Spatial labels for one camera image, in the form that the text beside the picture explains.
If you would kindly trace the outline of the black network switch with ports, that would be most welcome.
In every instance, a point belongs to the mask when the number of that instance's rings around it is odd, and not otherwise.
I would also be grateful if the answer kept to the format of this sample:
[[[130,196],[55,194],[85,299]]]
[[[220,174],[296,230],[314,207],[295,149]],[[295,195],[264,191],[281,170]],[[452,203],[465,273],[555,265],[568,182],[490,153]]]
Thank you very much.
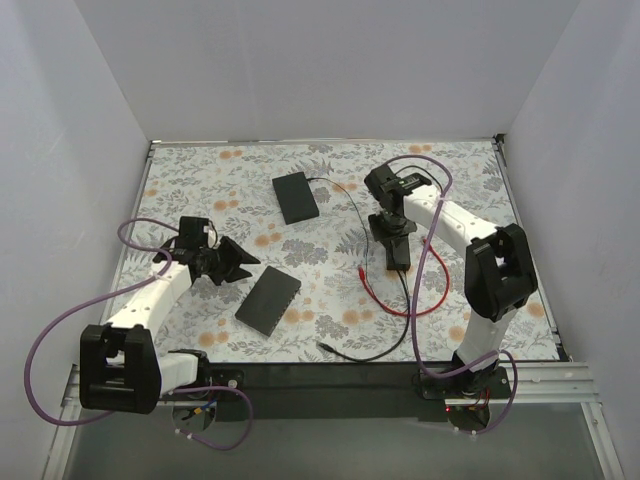
[[[300,288],[300,280],[268,266],[236,311],[235,318],[270,337]]]

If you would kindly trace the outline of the black rectangular box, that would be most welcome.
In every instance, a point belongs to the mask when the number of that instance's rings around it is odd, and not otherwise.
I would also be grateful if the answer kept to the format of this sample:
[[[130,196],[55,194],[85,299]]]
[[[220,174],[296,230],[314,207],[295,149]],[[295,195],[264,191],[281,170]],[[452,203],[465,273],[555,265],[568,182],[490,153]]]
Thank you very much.
[[[309,181],[303,172],[273,178],[272,185],[286,225],[319,216]]]

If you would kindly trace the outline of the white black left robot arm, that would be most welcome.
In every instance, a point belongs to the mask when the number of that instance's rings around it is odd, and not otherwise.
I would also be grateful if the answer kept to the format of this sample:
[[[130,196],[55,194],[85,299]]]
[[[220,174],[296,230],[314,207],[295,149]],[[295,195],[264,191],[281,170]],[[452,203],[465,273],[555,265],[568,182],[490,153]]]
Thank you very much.
[[[79,399],[86,409],[148,414],[165,394],[211,385],[204,352],[160,355],[155,339],[196,280],[234,283],[250,277],[247,266],[258,262],[203,217],[181,217],[174,236],[152,252],[148,279],[129,288],[132,297],[108,320],[81,334]]]

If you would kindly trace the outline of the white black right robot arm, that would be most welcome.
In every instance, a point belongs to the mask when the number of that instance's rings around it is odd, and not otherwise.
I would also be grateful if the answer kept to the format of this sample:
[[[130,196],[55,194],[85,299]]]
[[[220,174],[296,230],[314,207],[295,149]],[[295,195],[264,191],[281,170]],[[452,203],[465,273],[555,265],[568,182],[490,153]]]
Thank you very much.
[[[515,223],[498,226],[449,201],[451,186],[421,173],[402,177],[383,164],[364,183],[380,205],[368,221],[385,249],[388,269],[410,267],[408,237],[420,226],[428,230],[425,251],[439,238],[464,258],[464,294],[471,308],[464,339],[449,370],[422,374],[460,394],[484,390],[509,323],[538,288],[526,233]]]

